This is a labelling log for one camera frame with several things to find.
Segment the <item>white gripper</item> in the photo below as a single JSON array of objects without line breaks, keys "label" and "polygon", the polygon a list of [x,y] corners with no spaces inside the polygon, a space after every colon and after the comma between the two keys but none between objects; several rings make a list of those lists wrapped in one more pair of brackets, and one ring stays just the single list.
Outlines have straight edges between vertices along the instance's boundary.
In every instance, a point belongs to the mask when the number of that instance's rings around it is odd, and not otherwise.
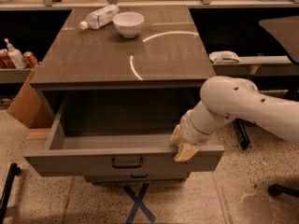
[{"label": "white gripper", "polygon": [[176,147],[178,145],[178,154],[174,161],[184,162],[191,159],[199,150],[198,146],[206,143],[212,136],[211,133],[206,134],[199,131],[191,120],[191,110],[188,110],[180,119],[170,137],[169,145]]}]

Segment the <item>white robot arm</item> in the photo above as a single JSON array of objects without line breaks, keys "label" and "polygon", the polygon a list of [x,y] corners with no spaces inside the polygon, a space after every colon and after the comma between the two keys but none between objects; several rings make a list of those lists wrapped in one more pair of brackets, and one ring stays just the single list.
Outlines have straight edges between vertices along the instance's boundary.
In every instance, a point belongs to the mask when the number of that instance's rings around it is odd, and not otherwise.
[{"label": "white robot arm", "polygon": [[201,101],[180,119],[170,138],[174,160],[190,160],[211,135],[243,119],[295,145],[299,144],[299,103],[262,94],[244,78],[215,76],[204,82]]}]

